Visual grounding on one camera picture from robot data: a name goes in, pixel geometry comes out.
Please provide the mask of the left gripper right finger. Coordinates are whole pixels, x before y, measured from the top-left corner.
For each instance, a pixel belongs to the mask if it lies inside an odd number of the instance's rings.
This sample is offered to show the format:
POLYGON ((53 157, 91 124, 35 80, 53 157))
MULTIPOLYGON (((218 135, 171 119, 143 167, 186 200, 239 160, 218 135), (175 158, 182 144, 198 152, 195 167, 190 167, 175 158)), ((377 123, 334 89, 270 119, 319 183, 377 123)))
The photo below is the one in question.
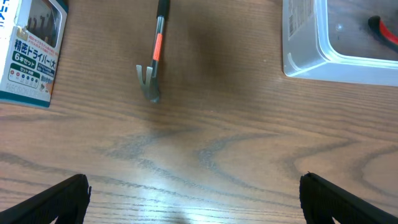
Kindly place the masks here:
POLYGON ((397 217, 314 173, 300 178, 300 206, 309 224, 397 223, 397 217))

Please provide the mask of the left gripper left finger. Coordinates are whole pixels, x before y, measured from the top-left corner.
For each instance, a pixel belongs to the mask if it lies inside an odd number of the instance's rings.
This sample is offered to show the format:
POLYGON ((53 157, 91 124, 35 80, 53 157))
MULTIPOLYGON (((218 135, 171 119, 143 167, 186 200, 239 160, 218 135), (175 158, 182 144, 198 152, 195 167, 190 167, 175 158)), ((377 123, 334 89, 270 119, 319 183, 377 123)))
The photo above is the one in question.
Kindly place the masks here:
POLYGON ((1 223, 83 223, 90 197, 87 177, 77 174, 2 211, 1 223))

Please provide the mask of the blue white screwdriver set box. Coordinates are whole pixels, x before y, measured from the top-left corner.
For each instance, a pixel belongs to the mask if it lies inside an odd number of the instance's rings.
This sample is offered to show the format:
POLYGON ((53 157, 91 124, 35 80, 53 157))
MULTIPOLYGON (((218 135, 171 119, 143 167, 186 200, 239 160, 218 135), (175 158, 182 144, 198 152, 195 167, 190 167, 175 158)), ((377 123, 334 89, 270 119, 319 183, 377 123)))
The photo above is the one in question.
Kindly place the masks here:
POLYGON ((64 0, 1 0, 1 101, 49 107, 67 16, 64 0))

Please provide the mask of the red handled cutting pliers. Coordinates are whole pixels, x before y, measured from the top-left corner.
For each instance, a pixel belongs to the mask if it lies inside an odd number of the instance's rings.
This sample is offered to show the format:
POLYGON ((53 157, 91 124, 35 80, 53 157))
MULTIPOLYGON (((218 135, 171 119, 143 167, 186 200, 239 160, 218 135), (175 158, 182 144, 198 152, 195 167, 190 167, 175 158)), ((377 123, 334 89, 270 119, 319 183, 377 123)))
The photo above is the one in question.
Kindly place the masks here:
POLYGON ((397 52, 397 36, 387 28, 380 16, 370 17, 368 26, 377 40, 397 52))

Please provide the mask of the clear plastic container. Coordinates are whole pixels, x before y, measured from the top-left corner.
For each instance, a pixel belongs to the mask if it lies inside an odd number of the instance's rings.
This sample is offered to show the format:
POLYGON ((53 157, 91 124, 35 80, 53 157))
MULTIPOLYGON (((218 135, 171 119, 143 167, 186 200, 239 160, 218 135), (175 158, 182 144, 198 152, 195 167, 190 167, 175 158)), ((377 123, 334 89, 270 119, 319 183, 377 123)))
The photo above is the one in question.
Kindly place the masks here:
POLYGON ((397 86, 397 52, 371 32, 372 16, 397 36, 397 0, 283 0, 285 75, 397 86))

